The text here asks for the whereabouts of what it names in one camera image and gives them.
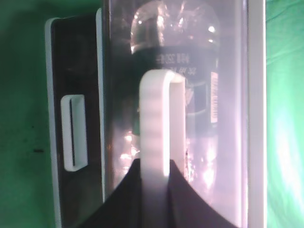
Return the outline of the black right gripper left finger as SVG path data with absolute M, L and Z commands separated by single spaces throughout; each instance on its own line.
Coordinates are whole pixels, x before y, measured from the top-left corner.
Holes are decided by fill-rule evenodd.
M 143 228 L 141 160 L 135 159 L 118 187 L 85 221 L 87 228 Z

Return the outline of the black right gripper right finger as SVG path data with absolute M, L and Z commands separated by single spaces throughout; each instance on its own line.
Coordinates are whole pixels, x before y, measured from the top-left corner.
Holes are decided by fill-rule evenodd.
M 170 160 L 168 197 L 169 228 L 235 227 L 195 192 L 174 160 Z

